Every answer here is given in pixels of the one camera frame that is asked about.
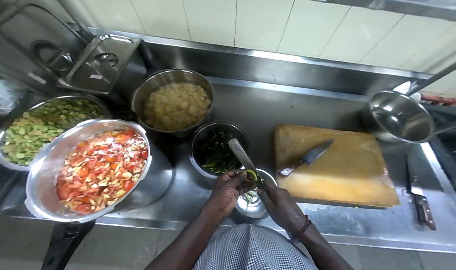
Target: checkered apron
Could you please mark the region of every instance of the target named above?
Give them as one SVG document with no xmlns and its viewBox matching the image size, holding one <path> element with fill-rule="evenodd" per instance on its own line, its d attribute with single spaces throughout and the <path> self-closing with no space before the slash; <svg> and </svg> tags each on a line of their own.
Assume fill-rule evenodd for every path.
<svg viewBox="0 0 456 270">
<path fill-rule="evenodd" d="M 252 224 L 240 224 L 215 235 L 193 269 L 317 270 L 285 236 Z"/>
</svg>

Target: person's right hand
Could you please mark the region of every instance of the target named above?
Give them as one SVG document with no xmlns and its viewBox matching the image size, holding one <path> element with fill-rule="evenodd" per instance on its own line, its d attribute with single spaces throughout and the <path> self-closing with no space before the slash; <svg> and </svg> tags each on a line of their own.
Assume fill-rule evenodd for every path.
<svg viewBox="0 0 456 270">
<path fill-rule="evenodd" d="M 267 190 L 260 189 L 258 194 L 271 218 L 285 231 L 297 234 L 306 222 L 305 215 L 286 189 L 272 183 L 267 186 Z"/>
</svg>

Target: small steel bowl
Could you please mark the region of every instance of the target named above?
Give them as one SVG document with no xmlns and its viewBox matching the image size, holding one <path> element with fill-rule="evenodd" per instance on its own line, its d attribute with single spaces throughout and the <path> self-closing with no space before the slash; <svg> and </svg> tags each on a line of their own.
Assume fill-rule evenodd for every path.
<svg viewBox="0 0 456 270">
<path fill-rule="evenodd" d="M 274 180 L 273 176 L 271 176 L 269 173 L 262 169 L 256 169 L 260 176 L 265 179 L 265 181 L 269 181 L 268 179 L 271 179 L 275 185 L 278 186 L 276 181 Z M 255 192 L 255 197 L 256 200 L 248 203 L 245 200 L 244 194 L 240 195 L 238 197 L 238 200 L 236 201 L 236 210 L 240 212 L 242 215 L 247 216 L 249 218 L 253 219 L 264 219 L 267 218 L 270 214 L 268 214 L 268 211 L 266 210 L 266 207 L 264 206 L 263 202 L 260 199 L 260 196 L 258 195 L 258 192 Z"/>
<path fill-rule="evenodd" d="M 105 103 L 103 101 L 99 100 L 97 97 L 94 97 L 92 95 L 62 95 L 62 96 L 57 96 L 57 97 L 48 99 L 46 101 L 40 102 L 40 103 L 34 105 L 33 107 L 29 108 L 25 112 L 29 112 L 32 109 L 40 107 L 43 104 L 45 104 L 46 102 L 60 100 L 60 99 L 78 99 L 78 100 L 91 101 L 91 102 L 93 102 L 94 104 L 98 105 L 101 108 L 101 111 L 103 112 L 103 117 L 105 117 L 105 118 L 110 118 L 111 117 L 111 112 L 108 110 L 108 107 L 106 107 Z M 5 131 L 6 131 L 6 129 L 8 129 L 8 127 L 9 127 L 9 125 L 5 128 L 5 130 L 0 132 L 0 163 L 1 163 L 1 165 L 5 166 L 8 169 L 12 169 L 12 170 L 16 170 L 16 171 L 29 172 L 30 168 L 31 168 L 31 165 L 30 166 L 22 166 L 22 165 L 18 165 L 18 164 L 15 164 L 15 163 L 11 163 L 5 157 L 3 151 L 1 151 L 1 146 L 4 144 L 4 140 L 5 140 Z"/>
<path fill-rule="evenodd" d="M 248 136 L 246 133 L 242 130 L 242 128 L 228 122 L 223 122 L 223 121 L 215 121 L 215 122 L 210 122 L 206 123 L 203 126 L 199 127 L 196 132 L 193 135 L 193 138 L 191 139 L 191 152 L 189 154 L 189 160 L 191 161 L 191 164 L 193 164 L 193 167 L 202 175 L 216 179 L 218 176 L 221 175 L 221 173 L 214 174 L 212 173 L 209 169 L 205 169 L 203 167 L 203 164 L 201 162 L 201 157 L 198 152 L 198 147 L 200 146 L 201 142 L 206 138 L 206 136 L 209 134 L 209 132 L 213 130 L 221 130 L 224 132 L 227 132 L 231 137 L 237 138 L 241 146 L 243 146 L 243 149 L 246 151 L 246 153 L 249 155 L 250 149 L 249 149 L 249 140 Z"/>
<path fill-rule="evenodd" d="M 198 123 L 189 126 L 185 129 L 165 131 L 157 130 L 149 126 L 146 123 L 146 117 L 144 115 L 144 108 L 146 101 L 150 97 L 151 93 L 155 92 L 161 87 L 172 85 L 175 83 L 188 83 L 200 86 L 204 89 L 208 97 L 211 99 L 211 107 L 208 113 Z M 211 83 L 201 74 L 192 70 L 183 69 L 167 69 L 162 70 L 153 76 L 149 77 L 141 86 L 136 89 L 131 99 L 131 110 L 135 112 L 138 117 L 138 122 L 145 128 L 151 129 L 156 132 L 171 134 L 176 138 L 188 137 L 203 123 L 206 123 L 211 117 L 211 112 L 214 104 L 214 89 Z"/>
</svg>

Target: wrist thread bracelet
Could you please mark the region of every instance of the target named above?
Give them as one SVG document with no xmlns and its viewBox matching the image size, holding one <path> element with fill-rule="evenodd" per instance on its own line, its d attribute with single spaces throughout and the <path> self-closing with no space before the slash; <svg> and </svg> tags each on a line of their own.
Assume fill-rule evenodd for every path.
<svg viewBox="0 0 456 270">
<path fill-rule="evenodd" d="M 303 228 L 293 237 L 293 239 L 297 239 L 298 236 L 302 235 L 306 231 L 306 229 L 311 225 L 311 220 L 309 220 L 308 215 L 305 215 L 305 217 L 305 225 L 303 225 Z"/>
</svg>

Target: plastic bag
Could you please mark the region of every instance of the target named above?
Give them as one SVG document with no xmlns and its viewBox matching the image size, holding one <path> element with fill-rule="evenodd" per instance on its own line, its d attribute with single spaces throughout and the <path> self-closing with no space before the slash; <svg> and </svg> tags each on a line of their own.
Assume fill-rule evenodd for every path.
<svg viewBox="0 0 456 270">
<path fill-rule="evenodd" d="M 0 78 L 0 115 L 7 115 L 25 96 L 26 90 L 16 83 Z"/>
</svg>

